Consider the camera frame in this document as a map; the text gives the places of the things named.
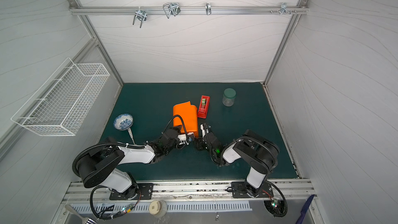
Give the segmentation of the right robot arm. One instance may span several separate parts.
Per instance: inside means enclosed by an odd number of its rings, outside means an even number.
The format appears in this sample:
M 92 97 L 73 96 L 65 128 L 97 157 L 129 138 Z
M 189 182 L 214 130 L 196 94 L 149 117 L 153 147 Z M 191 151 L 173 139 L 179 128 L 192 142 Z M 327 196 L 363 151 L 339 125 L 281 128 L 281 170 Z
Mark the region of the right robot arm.
M 223 145 L 209 125 L 201 124 L 200 130 L 202 137 L 196 141 L 196 148 L 208 151 L 211 161 L 219 167 L 243 159 L 250 166 L 250 171 L 241 192 L 252 198 L 258 197 L 263 183 L 278 165 L 279 147 L 250 129 L 229 145 Z

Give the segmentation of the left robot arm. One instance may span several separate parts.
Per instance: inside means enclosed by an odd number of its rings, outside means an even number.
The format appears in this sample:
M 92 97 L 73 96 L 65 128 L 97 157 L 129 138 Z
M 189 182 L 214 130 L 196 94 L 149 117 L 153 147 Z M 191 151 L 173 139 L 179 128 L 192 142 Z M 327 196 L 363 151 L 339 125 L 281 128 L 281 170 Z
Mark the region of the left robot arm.
M 104 186 L 132 199 L 139 186 L 133 176 L 117 167 L 121 164 L 160 162 L 173 149 L 182 149 L 194 141 L 193 132 L 181 134 L 180 129 L 170 128 L 145 145 L 132 145 L 107 138 L 105 142 L 91 146 L 77 155 L 73 161 L 73 172 L 81 178 L 85 188 Z

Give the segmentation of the red tape dispenser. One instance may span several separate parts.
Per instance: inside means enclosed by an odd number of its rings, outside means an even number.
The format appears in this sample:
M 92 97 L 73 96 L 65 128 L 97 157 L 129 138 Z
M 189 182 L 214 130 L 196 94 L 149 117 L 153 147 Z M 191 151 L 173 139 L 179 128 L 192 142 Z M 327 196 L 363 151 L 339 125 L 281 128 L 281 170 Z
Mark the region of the red tape dispenser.
M 202 95 L 201 102 L 198 108 L 198 118 L 206 119 L 209 108 L 210 97 Z

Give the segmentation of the blue white ceramic spoon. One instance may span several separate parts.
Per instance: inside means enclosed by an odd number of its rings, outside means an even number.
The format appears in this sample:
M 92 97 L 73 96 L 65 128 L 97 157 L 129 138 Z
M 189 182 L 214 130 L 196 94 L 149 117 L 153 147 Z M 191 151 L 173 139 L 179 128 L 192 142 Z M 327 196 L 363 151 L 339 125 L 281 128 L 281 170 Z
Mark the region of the blue white ceramic spoon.
M 134 141 L 134 136 L 131 130 L 131 126 L 134 123 L 134 119 L 130 114 L 121 114 L 114 119 L 113 125 L 116 130 L 119 131 L 128 131 L 129 136 L 134 145 L 136 145 Z

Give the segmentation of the glass jar green lid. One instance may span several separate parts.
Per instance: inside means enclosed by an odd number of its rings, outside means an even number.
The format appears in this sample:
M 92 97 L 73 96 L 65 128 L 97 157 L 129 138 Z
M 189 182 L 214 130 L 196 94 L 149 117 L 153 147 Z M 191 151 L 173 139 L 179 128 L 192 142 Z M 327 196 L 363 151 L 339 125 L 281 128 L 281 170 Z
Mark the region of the glass jar green lid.
M 230 107 L 234 104 L 236 98 L 236 91 L 232 88 L 227 88 L 223 92 L 222 102 L 224 106 Z

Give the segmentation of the round white puck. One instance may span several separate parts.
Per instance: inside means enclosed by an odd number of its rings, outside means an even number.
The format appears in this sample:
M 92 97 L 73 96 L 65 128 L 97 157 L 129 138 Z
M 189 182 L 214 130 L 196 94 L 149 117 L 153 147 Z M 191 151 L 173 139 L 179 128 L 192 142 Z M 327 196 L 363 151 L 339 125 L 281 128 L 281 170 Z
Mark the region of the round white puck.
M 149 213 L 155 218 L 161 218 L 167 213 L 167 203 L 163 200 L 152 201 L 148 210 Z

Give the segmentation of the metal spatula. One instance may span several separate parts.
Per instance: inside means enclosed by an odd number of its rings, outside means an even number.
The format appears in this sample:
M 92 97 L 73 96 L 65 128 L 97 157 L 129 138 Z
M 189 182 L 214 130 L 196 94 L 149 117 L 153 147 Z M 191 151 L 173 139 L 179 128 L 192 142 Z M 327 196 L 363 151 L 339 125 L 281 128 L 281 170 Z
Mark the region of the metal spatula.
M 76 215 L 77 217 L 79 217 L 82 220 L 82 224 L 96 224 L 96 222 L 89 218 L 89 217 L 83 217 L 81 216 L 72 206 L 70 206 L 69 204 L 64 206 L 65 209 L 67 211 L 69 211 L 71 214 Z

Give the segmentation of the small metal hook clamp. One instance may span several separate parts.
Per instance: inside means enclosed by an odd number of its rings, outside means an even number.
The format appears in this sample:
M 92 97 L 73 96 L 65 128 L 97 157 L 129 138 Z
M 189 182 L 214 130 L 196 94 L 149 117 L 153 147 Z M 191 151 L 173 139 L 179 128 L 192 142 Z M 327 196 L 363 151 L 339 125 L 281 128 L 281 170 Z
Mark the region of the small metal hook clamp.
M 210 16 L 211 15 L 211 4 L 210 3 L 205 4 L 205 10 L 206 10 L 206 14 L 208 16 Z

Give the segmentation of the metal U-bolt clamp left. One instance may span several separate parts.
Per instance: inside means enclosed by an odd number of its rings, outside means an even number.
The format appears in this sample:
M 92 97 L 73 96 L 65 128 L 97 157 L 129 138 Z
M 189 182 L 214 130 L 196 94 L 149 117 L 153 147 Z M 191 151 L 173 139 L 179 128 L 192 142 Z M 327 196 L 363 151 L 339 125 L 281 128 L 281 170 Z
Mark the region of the metal U-bolt clamp left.
M 143 23 L 147 20 L 147 13 L 141 9 L 137 10 L 135 12 L 134 18 L 133 18 L 133 25 L 137 22 L 140 23 L 140 28 L 142 28 Z

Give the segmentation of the metal u-bolt clamp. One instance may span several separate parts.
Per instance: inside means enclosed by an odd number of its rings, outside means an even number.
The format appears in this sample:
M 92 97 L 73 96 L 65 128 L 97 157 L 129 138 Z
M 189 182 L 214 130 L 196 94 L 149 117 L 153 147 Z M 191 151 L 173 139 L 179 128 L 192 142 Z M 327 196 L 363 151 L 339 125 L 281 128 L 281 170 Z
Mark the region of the metal u-bolt clamp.
M 140 28 L 142 28 L 143 23 L 147 20 L 147 13 L 141 9 L 137 10 L 135 12 L 134 18 L 133 18 L 133 25 L 137 22 L 140 23 Z
M 171 16 L 176 17 L 180 14 L 181 9 L 178 3 L 166 3 L 163 5 L 163 10 L 165 12 L 166 17 L 169 19 Z

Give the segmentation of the metal U-bolt clamp middle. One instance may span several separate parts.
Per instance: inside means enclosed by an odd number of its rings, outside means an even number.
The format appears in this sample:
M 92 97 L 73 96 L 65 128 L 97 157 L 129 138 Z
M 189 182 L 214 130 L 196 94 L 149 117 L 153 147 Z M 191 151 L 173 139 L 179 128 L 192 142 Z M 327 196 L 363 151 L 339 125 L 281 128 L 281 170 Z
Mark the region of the metal U-bolt clamp middle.
M 181 9 L 178 3 L 166 3 L 163 5 L 163 10 L 165 12 L 166 17 L 169 19 L 171 16 L 176 17 L 180 14 Z

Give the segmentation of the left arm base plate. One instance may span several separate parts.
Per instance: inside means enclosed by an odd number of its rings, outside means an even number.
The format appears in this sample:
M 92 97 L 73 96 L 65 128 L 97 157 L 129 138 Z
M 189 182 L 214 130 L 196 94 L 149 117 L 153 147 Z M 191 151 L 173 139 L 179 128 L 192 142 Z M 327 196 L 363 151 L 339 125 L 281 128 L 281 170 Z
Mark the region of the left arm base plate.
M 134 183 L 123 193 L 112 190 L 109 196 L 110 200 L 150 200 L 153 193 L 153 183 Z

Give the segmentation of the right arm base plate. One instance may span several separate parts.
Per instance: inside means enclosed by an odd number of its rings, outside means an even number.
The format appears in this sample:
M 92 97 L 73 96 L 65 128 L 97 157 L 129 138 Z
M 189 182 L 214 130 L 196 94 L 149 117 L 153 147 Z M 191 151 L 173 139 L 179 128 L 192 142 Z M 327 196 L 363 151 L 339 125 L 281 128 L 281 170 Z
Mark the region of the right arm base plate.
M 264 181 L 259 188 L 255 188 L 245 181 L 233 181 L 231 186 L 226 189 L 235 199 L 238 198 L 273 198 L 272 186 L 268 181 Z

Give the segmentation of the blue handled tool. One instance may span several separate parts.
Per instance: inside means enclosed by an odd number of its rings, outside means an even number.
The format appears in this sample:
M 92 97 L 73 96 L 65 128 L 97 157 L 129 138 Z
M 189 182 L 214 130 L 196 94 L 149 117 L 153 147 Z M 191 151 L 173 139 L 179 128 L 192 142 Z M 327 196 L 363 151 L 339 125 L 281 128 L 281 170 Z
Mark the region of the blue handled tool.
M 308 199 L 306 200 L 306 202 L 304 203 L 304 205 L 303 205 L 303 207 L 301 209 L 300 216 L 297 219 L 295 224 L 302 224 L 303 223 L 303 221 L 305 219 L 305 216 L 306 216 L 306 213 L 308 212 L 314 197 L 315 197 L 315 195 L 311 195 L 311 196 L 308 197 Z

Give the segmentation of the aluminium crossbar rail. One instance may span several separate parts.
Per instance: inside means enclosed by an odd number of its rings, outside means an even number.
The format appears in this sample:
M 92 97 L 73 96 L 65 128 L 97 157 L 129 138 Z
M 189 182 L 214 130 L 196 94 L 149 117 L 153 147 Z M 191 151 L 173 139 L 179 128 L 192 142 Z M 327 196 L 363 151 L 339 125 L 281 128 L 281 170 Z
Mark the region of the aluminium crossbar rail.
M 280 6 L 214 6 L 211 5 L 211 15 L 271 15 L 270 10 Z M 149 16 L 164 16 L 163 7 L 80 7 L 70 9 L 73 15 L 80 16 L 121 16 L 134 15 L 137 10 L 143 10 Z M 207 15 L 204 6 L 180 6 L 180 15 Z M 307 7 L 295 7 L 297 15 L 309 12 Z

